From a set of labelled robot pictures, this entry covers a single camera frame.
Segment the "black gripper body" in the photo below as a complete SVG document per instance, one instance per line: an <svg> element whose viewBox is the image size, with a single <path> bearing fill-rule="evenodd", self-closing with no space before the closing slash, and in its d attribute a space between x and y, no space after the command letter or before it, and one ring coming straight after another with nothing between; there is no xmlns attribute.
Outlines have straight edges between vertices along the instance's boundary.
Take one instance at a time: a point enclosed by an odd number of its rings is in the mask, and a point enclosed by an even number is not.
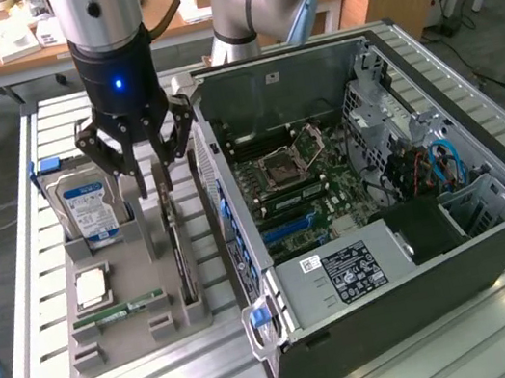
<svg viewBox="0 0 505 378"><path fill-rule="evenodd" d="M115 50L85 51L72 42L68 46L95 111L127 118L138 140L156 136L168 112L148 38L148 30L141 27Z"/></svg>

